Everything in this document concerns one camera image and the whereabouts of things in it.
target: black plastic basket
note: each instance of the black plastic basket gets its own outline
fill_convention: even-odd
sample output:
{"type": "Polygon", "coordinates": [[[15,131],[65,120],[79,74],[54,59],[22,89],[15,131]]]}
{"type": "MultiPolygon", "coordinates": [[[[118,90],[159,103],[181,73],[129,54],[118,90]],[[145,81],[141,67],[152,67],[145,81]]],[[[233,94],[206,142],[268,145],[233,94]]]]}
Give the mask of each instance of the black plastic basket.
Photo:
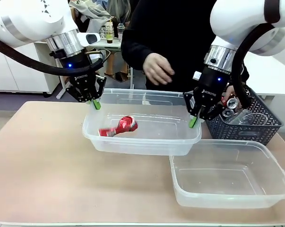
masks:
{"type": "MultiPolygon", "coordinates": [[[[269,110],[258,95],[252,90],[250,90],[250,94],[254,99],[248,109],[253,113],[265,114],[268,117],[267,123],[265,125],[231,125],[225,123],[222,116],[219,115],[212,121],[206,121],[213,139],[252,140],[267,145],[283,126],[279,118],[269,110]]],[[[261,119],[255,119],[254,122],[259,124],[259,121],[261,119]]]]}

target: logo on robot arm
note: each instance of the logo on robot arm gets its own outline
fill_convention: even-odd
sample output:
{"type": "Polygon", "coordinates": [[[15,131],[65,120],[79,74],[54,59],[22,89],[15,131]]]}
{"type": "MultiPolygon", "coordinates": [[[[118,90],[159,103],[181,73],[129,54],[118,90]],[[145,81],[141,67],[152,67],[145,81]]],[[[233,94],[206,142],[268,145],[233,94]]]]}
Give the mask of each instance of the logo on robot arm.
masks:
{"type": "Polygon", "coordinates": [[[215,93],[209,92],[209,91],[206,91],[206,90],[203,90],[202,93],[205,93],[205,94],[208,94],[208,95],[211,95],[211,96],[214,96],[214,97],[217,96],[215,93]]]}

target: black sweater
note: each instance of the black sweater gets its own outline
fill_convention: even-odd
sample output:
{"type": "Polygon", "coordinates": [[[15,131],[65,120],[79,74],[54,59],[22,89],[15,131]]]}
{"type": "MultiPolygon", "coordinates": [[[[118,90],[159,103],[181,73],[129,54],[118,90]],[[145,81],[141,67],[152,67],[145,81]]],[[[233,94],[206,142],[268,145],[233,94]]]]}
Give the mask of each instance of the black sweater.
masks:
{"type": "MultiPolygon", "coordinates": [[[[124,31],[121,51],[124,60],[142,70],[150,53],[166,57],[175,71],[173,82],[155,86],[147,80],[147,89],[191,91],[197,85],[195,71],[202,72],[204,57],[215,34],[210,13],[216,0],[140,0],[124,31]]],[[[245,70],[242,80],[246,81],[245,70]]]]}

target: white cabinet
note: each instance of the white cabinet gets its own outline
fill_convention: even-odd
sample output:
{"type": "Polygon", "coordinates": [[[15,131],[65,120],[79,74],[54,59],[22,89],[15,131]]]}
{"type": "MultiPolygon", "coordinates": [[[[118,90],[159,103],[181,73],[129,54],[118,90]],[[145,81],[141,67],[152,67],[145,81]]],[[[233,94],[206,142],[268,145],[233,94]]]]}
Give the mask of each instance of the white cabinet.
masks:
{"type": "MultiPolygon", "coordinates": [[[[47,44],[28,44],[17,51],[34,60],[55,66],[47,44]]],[[[59,77],[28,68],[0,53],[0,91],[51,94],[59,84],[59,77]]]]}

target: crushed red can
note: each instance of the crushed red can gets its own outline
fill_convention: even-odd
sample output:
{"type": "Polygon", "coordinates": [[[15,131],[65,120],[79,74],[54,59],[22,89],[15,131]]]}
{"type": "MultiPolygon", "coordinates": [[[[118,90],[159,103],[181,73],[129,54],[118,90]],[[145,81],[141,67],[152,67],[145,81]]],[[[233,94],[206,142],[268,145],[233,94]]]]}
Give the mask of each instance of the crushed red can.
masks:
{"type": "Polygon", "coordinates": [[[135,131],[138,128],[138,124],[131,116],[126,116],[120,119],[118,126],[109,129],[99,129],[100,136],[113,137],[117,134],[127,131],[135,131]]]}

